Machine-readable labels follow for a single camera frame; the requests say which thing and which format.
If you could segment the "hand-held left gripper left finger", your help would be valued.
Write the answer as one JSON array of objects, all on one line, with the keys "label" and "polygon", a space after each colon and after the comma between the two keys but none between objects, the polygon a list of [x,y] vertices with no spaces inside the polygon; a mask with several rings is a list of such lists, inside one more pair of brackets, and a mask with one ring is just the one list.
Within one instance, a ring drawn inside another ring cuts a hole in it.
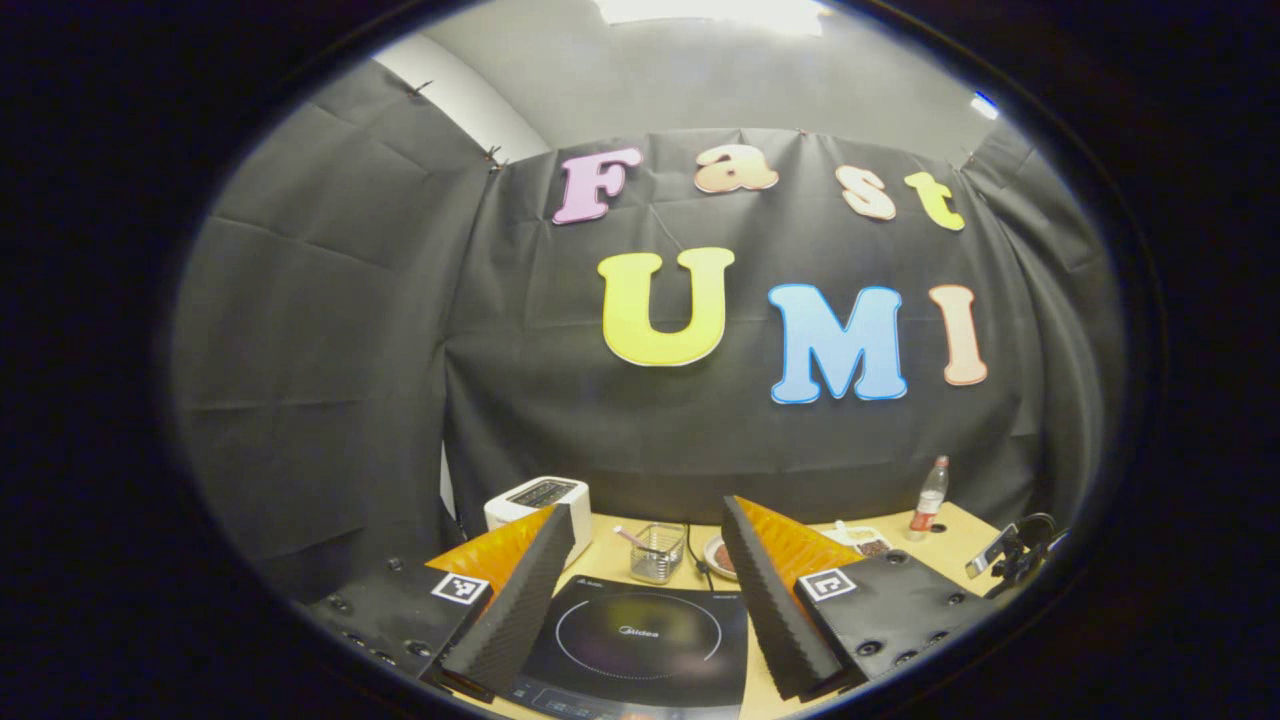
[{"label": "hand-held left gripper left finger", "polygon": [[388,562],[306,610],[403,676],[492,701],[515,684],[573,546],[570,506],[552,503],[426,562]]}]

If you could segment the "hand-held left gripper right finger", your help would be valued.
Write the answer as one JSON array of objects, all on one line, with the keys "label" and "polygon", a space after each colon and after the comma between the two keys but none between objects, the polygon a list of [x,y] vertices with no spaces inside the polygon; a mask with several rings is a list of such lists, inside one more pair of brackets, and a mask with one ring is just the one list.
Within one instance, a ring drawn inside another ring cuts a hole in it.
[{"label": "hand-held left gripper right finger", "polygon": [[891,676],[997,609],[905,550],[865,556],[739,496],[723,500],[721,536],[786,700]]}]

